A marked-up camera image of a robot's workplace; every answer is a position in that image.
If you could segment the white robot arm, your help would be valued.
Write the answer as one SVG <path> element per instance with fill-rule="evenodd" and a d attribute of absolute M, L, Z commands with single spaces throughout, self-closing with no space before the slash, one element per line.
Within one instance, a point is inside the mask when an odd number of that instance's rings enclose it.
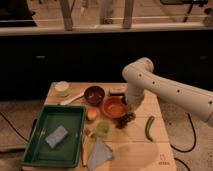
<path fill-rule="evenodd" d="M 127 82 L 125 101 L 134 109 L 144 99 L 144 90 L 174 103 L 213 127 L 213 92 L 169 80 L 153 73 L 154 65 L 143 57 L 122 70 Z"/>

